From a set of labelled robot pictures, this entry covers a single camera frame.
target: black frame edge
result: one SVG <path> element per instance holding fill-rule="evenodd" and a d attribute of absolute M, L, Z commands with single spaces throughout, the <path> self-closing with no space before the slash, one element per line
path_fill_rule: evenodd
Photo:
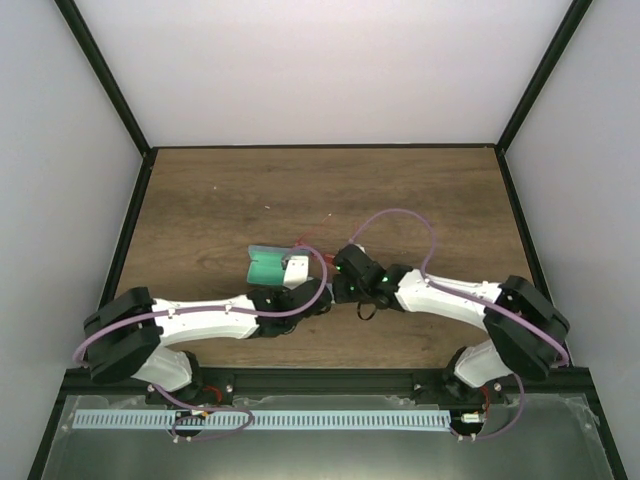
<path fill-rule="evenodd" d="M 145 139 L 138 122 L 133 116 L 133 112 L 129 108 L 129 104 L 124 98 L 124 95 L 111 73 L 107 62 L 102 56 L 102 53 L 98 48 L 98 44 L 94 40 L 93 35 L 91 35 L 89 27 L 82 18 L 82 14 L 80 13 L 75 1 L 55 0 L 55 2 L 60 13 L 66 20 L 67 25 L 69 25 L 73 36 L 76 38 L 80 48 L 91 64 L 98 80 L 100 80 L 109 100 L 111 100 L 113 107 L 120 116 L 120 120 L 122 120 L 122 123 L 129 132 L 129 135 L 131 135 L 131 139 L 140 151 L 140 154 L 147 155 L 150 152 L 151 147 Z"/>
<path fill-rule="evenodd" d="M 138 179 L 133 188 L 133 194 L 131 195 L 131 201 L 129 202 L 129 208 L 124 218 L 122 230 L 118 237 L 118 243 L 116 250 L 111 261 L 109 273 L 107 274 L 107 280 L 105 282 L 102 296 L 100 297 L 100 307 L 103 307 L 111 300 L 114 299 L 116 290 L 118 289 L 118 283 L 120 282 L 120 276 L 122 275 L 122 269 L 124 268 L 124 262 L 129 252 L 129 246 L 131 245 L 131 239 L 138 222 L 138 216 L 142 209 L 142 203 L 144 202 L 144 196 L 149 186 L 149 180 L 151 179 L 151 173 L 153 171 L 153 165 L 156 162 L 158 156 L 158 149 L 152 148 L 148 155 L 142 160 L 140 171 L 138 172 Z"/>
<path fill-rule="evenodd" d="M 314 144 L 314 143 L 302 143 L 295 144 L 274 144 L 274 145 L 171 145 L 171 146 L 159 146 L 161 150 L 194 150 L 194 149 L 238 149 L 238 150 L 253 150 L 253 149 L 271 149 L 271 148 L 283 148 L 283 149 L 307 149 L 307 148 L 495 148 L 494 143 L 326 143 L 326 144 Z"/>
<path fill-rule="evenodd" d="M 553 69 L 558 63 L 558 60 L 560 60 L 565 48 L 567 48 L 567 45 L 580 25 L 582 18 L 587 13 L 592 1 L 593 0 L 573 0 L 569 6 L 546 52 L 542 56 L 542 60 L 540 60 L 538 68 L 536 68 L 533 77 L 531 77 L 520 102 L 518 102 L 518 106 L 511 115 L 504 132 L 502 132 L 500 140 L 498 140 L 498 148 L 500 150 L 506 152 L 511 146 L 513 139 L 518 134 L 531 107 L 533 107 L 538 95 L 540 95 L 544 85 L 547 83 Z"/>
<path fill-rule="evenodd" d="M 547 300 L 551 301 L 551 293 L 549 292 L 547 281 L 545 280 L 544 274 L 542 273 L 542 265 L 540 264 L 540 259 L 538 258 L 538 254 L 533 245 L 531 232 L 529 231 L 529 226 L 527 225 L 527 221 L 525 220 L 524 212 L 522 211 L 522 205 L 520 204 L 520 199 L 518 198 L 516 187 L 513 183 L 513 179 L 511 178 L 511 172 L 509 171 L 507 159 L 505 158 L 504 153 L 502 153 L 499 147 L 496 147 L 495 152 L 496 158 L 498 159 L 498 167 L 500 168 L 500 173 L 502 174 L 502 181 L 504 182 L 504 186 L 507 190 L 507 197 L 509 197 L 509 203 L 511 204 L 513 218 L 516 221 L 518 233 L 520 234 L 520 242 L 522 243 L 522 247 L 524 248 L 524 254 L 527 257 L 529 270 L 531 270 L 531 278 L 533 279 L 533 284 L 538 290 L 540 290 L 540 292 L 545 296 Z"/>

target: red wire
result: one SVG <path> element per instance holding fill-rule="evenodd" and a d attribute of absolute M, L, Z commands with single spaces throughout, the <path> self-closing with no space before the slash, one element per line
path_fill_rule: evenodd
<path fill-rule="evenodd" d="M 491 405 L 489 401 L 489 389 L 487 387 L 480 387 L 480 391 L 484 394 L 484 421 L 486 422 L 489 419 L 489 406 Z"/>
<path fill-rule="evenodd" d="M 213 392 L 216 394 L 216 399 L 218 400 L 218 405 L 220 405 L 222 403 L 222 399 L 224 398 L 224 396 L 222 395 L 222 392 L 220 391 L 219 388 L 214 387 L 213 385 L 205 385 L 204 388 L 202 389 L 203 392 Z"/>

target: gray wall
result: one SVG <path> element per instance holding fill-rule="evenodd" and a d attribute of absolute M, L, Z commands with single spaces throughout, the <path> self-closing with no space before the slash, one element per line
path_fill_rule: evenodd
<path fill-rule="evenodd" d="M 153 145 L 497 141 L 570 0 L 77 0 Z"/>
<path fill-rule="evenodd" d="M 26 478 L 140 157 L 53 1 L 0 2 L 0 478 Z"/>
<path fill-rule="evenodd" d="M 640 2 L 593 2 L 508 152 L 569 346 L 640 478 Z"/>

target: black metal frame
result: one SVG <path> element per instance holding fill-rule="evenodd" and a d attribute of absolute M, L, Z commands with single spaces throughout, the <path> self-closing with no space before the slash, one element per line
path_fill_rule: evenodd
<path fill-rule="evenodd" d="M 142 156 L 142 165 L 138 175 L 138 180 L 122 227 L 116 252 L 111 263 L 104 292 L 100 300 L 100 305 L 102 306 L 114 298 L 156 155 L 158 153 L 158 148 L 150 147 L 149 143 L 145 139 L 142 130 L 140 129 L 126 99 L 118 87 L 109 66 L 100 53 L 98 45 L 93 39 L 93 36 L 84 22 L 74 0 L 55 0 L 55 2 Z M 497 145 L 494 145 L 493 143 L 408 145 L 251 145 L 235 147 L 214 145 L 207 147 L 163 148 L 493 148 L 502 173 L 516 225 L 520 233 L 529 268 L 531 269 L 534 284 L 547 298 L 549 298 L 549 289 L 544 279 L 540 261 L 536 254 L 533 240 L 527 227 L 524 213 L 520 206 L 518 195 L 509 173 L 505 153 L 524 123 L 527 114 L 542 91 L 546 81 L 568 45 L 573 33 L 578 28 L 580 21 L 587 12 L 591 2 L 592 0 L 574 0 L 572 2 Z M 205 376 L 209 375 L 215 378 L 224 377 L 225 379 L 230 379 L 227 381 L 231 381 L 233 383 L 234 394 L 236 395 L 310 395 L 329 393 L 386 394 L 409 397 L 414 392 L 414 386 L 416 384 L 420 384 L 423 388 L 421 389 L 422 393 L 421 397 L 418 399 L 419 401 L 438 404 L 441 408 L 462 408 L 460 404 L 451 404 L 451 398 L 446 395 L 443 396 L 442 392 L 440 392 L 438 388 L 424 388 L 425 385 L 435 385 L 435 379 L 439 379 L 441 374 L 441 369 L 205 369 Z M 514 393 L 517 391 L 516 385 L 513 381 L 506 379 L 502 384 L 503 391 L 505 393 Z M 591 375 L 587 369 L 570 367 L 553 371 L 547 382 L 527 382 L 525 387 L 526 390 L 531 393 L 584 394 L 589 402 L 591 410 L 599 417 L 600 425 L 598 427 L 598 432 L 605 447 L 615 478 L 618 480 L 627 479 L 620 456 L 613 441 L 611 431 L 609 430 L 604 411 L 591 380 Z M 136 380 L 130 380 L 118 385 L 97 386 L 91 383 L 87 372 L 81 370 L 68 370 L 62 382 L 58 398 L 53 407 L 53 411 L 33 463 L 29 479 L 35 480 L 41 477 L 51 448 L 53 435 L 56 431 L 56 427 L 62 413 L 62 408 L 68 395 L 144 395 L 145 393 L 145 385 Z"/>

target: green object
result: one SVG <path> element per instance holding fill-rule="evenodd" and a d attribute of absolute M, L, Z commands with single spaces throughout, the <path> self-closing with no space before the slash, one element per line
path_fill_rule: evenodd
<path fill-rule="evenodd" d="M 289 248 L 249 245 L 249 271 L 247 283 L 252 285 L 280 286 L 284 283 L 282 259 Z M 308 255 L 307 252 L 295 252 L 296 255 Z"/>

